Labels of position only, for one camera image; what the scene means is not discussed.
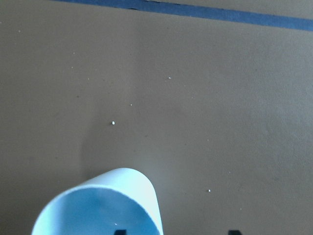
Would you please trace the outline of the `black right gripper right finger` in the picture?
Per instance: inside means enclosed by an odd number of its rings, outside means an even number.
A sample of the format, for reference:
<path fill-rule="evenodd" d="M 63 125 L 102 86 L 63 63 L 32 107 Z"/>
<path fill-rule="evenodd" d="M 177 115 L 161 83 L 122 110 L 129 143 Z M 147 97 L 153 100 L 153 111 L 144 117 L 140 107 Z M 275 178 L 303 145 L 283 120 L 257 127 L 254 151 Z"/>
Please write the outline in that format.
<path fill-rule="evenodd" d="M 239 230 L 229 230 L 228 235 L 240 235 L 240 231 Z"/>

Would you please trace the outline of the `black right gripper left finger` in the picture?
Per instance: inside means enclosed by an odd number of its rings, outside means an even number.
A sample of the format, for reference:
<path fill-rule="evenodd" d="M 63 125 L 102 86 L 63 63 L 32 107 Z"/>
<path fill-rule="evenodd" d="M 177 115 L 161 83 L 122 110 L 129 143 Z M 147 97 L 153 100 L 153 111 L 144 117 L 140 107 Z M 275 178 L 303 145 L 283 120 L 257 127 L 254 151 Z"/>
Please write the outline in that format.
<path fill-rule="evenodd" d="M 127 230 L 115 230 L 114 235 L 126 235 Z"/>

